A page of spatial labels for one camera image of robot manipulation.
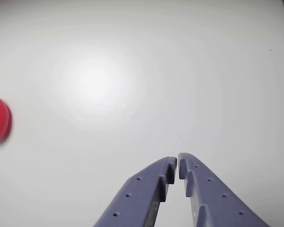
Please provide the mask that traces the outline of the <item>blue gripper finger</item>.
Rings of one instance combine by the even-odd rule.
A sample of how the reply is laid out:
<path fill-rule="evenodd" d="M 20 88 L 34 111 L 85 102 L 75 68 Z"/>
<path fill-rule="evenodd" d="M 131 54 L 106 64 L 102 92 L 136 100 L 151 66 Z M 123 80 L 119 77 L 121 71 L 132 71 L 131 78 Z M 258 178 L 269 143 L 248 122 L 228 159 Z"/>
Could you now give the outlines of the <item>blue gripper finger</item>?
<path fill-rule="evenodd" d="M 179 153 L 178 161 L 195 227 L 268 226 L 198 158 Z"/>
<path fill-rule="evenodd" d="M 95 223 L 96 227 L 152 227 L 168 188 L 175 182 L 176 157 L 164 157 L 130 177 Z"/>

